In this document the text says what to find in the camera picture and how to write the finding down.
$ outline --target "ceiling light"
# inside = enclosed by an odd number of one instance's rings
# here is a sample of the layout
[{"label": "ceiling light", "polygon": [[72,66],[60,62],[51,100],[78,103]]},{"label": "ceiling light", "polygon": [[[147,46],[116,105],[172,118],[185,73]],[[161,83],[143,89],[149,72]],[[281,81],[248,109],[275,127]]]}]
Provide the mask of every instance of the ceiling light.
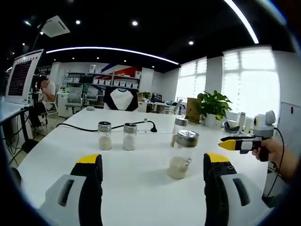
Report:
[{"label": "ceiling light", "polygon": [[24,23],[28,26],[31,26],[31,24],[27,20],[24,20]]},{"label": "ceiling light", "polygon": [[111,48],[111,47],[95,47],[95,46],[91,46],[91,47],[70,47],[70,48],[59,48],[59,49],[54,49],[54,50],[50,50],[47,51],[46,53],[55,53],[55,52],[59,52],[59,51],[66,51],[66,50],[75,50],[75,49],[107,49],[107,50],[117,50],[117,51],[123,51],[123,52],[128,52],[128,53],[136,53],[136,54],[140,54],[140,55],[144,55],[144,56],[148,56],[148,57],[153,57],[159,60],[164,60],[170,63],[173,63],[175,65],[178,65],[179,63],[172,61],[172,60],[168,60],[159,56],[155,56],[155,55],[151,55],[151,54],[147,54],[147,53],[142,53],[142,52],[138,52],[138,51],[133,51],[133,50],[128,50],[128,49],[123,49],[123,48]]},{"label": "ceiling light", "polygon": [[231,9],[236,13],[236,15],[239,17],[239,19],[241,20],[241,22],[243,22],[244,26],[246,27],[246,29],[248,30],[250,36],[252,37],[253,41],[255,44],[258,44],[258,39],[256,37],[255,32],[253,31],[250,23],[248,22],[248,20],[246,19],[245,15],[240,11],[240,9],[237,7],[237,5],[235,5],[235,3],[232,0],[224,0],[230,7]]}]

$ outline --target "spice jar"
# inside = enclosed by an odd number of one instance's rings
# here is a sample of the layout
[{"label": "spice jar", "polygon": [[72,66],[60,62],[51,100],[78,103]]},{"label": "spice jar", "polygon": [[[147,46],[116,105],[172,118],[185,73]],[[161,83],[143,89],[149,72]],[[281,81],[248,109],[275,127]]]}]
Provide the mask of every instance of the spice jar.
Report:
[{"label": "spice jar", "polygon": [[171,142],[170,142],[171,147],[174,146],[175,138],[177,136],[178,131],[185,129],[185,127],[187,126],[187,123],[188,123],[187,119],[184,119],[184,118],[176,118],[175,119],[174,130],[173,130],[173,134],[171,136]]},{"label": "spice jar", "polygon": [[111,131],[112,125],[110,122],[101,121],[98,123],[98,144],[100,150],[108,151],[112,148]]},{"label": "spice jar", "polygon": [[137,125],[126,123],[123,126],[123,149],[132,151],[136,146]]},{"label": "spice jar", "polygon": [[167,175],[173,179],[182,179],[188,170],[191,158],[198,145],[198,133],[179,130],[174,144],[173,158],[169,162]]}]

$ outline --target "window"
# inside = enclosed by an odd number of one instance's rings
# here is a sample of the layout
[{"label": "window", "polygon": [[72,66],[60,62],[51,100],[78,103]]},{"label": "window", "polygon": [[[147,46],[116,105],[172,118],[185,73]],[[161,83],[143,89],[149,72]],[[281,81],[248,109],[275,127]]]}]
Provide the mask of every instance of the window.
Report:
[{"label": "window", "polygon": [[247,117],[279,109],[279,79],[270,47],[239,49],[224,53],[222,94],[234,113]]},{"label": "window", "polygon": [[175,100],[187,101],[188,97],[196,98],[204,92],[206,84],[207,58],[181,65]]}]

